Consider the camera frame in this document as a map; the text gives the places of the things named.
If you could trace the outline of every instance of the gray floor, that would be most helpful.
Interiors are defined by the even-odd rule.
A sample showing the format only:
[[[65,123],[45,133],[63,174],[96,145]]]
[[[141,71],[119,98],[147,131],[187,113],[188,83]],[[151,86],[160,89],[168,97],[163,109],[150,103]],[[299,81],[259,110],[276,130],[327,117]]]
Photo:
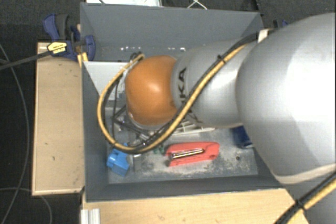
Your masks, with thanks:
[[[68,13],[73,22],[79,21],[79,3],[84,0],[0,0],[0,44],[11,61],[35,53],[36,42],[46,39],[42,19],[50,13]],[[259,0],[265,26],[274,19],[292,23],[310,15],[335,11],[335,0]],[[237,0],[203,0],[208,8],[237,10]],[[172,0],[169,5],[185,6],[188,0]],[[27,101],[30,133],[34,115],[34,64],[15,68]],[[10,70],[0,74],[0,188],[15,187],[24,164],[26,138],[25,118],[18,90]],[[30,187],[30,169],[25,173],[23,187]],[[0,219],[8,207],[13,192],[0,193]],[[54,223],[79,221],[79,195],[47,197],[53,209]],[[19,193],[6,223],[48,223],[46,206],[26,193]]]

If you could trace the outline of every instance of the wooden board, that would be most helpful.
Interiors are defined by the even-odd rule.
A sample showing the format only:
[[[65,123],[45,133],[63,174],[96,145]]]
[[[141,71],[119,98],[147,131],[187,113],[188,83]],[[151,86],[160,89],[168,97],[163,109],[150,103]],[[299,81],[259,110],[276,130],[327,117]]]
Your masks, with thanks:
[[[38,53],[47,44],[38,44]],[[78,63],[37,61],[33,195],[78,193],[84,186],[81,72]]]
[[[86,203],[100,223],[273,224],[294,203],[285,189]],[[302,215],[291,224],[307,224]]]

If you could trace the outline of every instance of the red object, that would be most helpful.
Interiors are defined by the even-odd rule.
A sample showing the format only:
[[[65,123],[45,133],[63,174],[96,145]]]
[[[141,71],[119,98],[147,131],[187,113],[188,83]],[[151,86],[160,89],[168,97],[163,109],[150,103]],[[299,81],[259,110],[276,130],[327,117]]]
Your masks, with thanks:
[[[219,144],[216,142],[189,142],[169,146],[166,156],[171,158],[169,166],[177,166],[217,158]]]

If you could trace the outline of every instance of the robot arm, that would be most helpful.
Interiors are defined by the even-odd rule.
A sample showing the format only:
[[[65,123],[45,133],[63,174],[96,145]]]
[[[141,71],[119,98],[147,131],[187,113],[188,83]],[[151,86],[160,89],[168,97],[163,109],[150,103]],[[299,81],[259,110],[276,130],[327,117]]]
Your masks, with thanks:
[[[134,95],[134,85],[146,94]],[[187,116],[199,126],[243,125],[270,171],[295,199],[335,173],[335,14],[291,24],[260,43],[248,37],[190,50],[176,62],[162,56],[142,60],[129,71],[125,91],[134,124],[158,130],[159,138],[138,147],[110,140],[122,151],[154,148]],[[141,109],[141,103],[159,97],[164,106],[160,103],[152,112]],[[307,218],[333,223],[335,204],[333,192]]]

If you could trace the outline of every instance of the gray bin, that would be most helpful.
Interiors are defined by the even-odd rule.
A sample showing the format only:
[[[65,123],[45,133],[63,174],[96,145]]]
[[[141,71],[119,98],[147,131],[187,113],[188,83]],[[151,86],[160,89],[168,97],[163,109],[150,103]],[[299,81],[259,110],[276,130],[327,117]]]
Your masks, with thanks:
[[[185,51],[219,40],[236,39],[262,29],[260,14],[226,10],[102,5],[82,3],[80,6],[82,36],[93,35],[97,44],[95,61],[128,61],[133,52],[145,55],[179,57]],[[98,93],[86,68],[82,69],[83,117],[85,139],[85,190],[87,201],[155,198],[177,195],[197,195],[228,191],[279,188],[266,165],[253,149],[243,152],[251,173],[223,170],[216,175],[196,174],[177,177],[144,178],[143,171],[130,168],[126,177],[113,176],[106,166],[109,144],[103,136],[96,117]],[[223,133],[232,138],[229,129],[203,133],[215,141]],[[237,150],[225,143],[226,150],[218,158],[217,168],[225,166]]]

